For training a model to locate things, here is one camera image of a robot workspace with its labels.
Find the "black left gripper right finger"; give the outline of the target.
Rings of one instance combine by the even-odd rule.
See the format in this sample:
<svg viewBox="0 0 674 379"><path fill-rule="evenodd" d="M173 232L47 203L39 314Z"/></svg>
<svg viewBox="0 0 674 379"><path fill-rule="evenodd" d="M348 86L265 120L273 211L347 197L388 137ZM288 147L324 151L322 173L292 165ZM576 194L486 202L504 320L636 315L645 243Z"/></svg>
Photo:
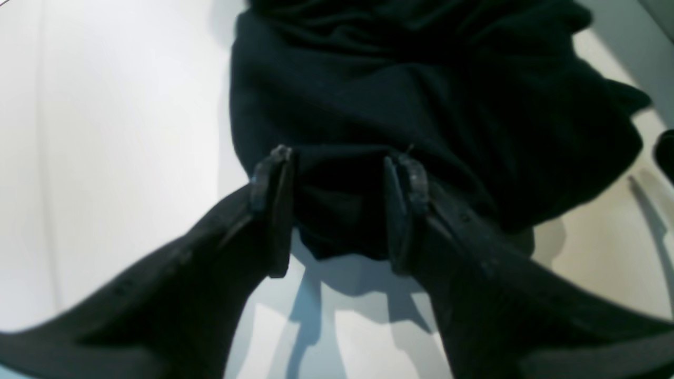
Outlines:
<svg viewBox="0 0 674 379"><path fill-rule="evenodd" d="M428 293L453 377L672 377L671 322L539 266L409 156L383 186L392 269Z"/></svg>

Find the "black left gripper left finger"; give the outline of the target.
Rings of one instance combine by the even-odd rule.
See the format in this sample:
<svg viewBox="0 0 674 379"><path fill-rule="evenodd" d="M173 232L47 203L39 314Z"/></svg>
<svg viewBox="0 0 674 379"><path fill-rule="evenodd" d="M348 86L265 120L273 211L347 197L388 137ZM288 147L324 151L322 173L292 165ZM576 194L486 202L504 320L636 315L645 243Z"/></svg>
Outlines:
<svg viewBox="0 0 674 379"><path fill-rule="evenodd" d="M51 321L2 333L2 367L35 378L222 378L246 301L288 270L293 183L293 150L278 146L185 235Z"/></svg>

